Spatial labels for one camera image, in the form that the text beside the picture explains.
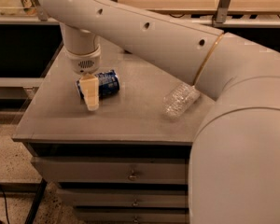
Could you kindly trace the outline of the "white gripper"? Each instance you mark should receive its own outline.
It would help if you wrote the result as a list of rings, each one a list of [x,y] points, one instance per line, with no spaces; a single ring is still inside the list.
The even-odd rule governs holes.
[[[77,55],[66,50],[65,55],[75,73],[85,74],[79,80],[79,85],[88,110],[97,110],[99,108],[99,79],[92,73],[95,73],[100,66],[101,48],[98,47],[95,51],[84,55]]]

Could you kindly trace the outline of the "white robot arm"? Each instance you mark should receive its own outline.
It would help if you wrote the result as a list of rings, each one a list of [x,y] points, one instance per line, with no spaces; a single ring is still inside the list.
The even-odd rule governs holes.
[[[110,0],[38,1],[215,100],[190,154],[190,224],[280,224],[280,53]]]

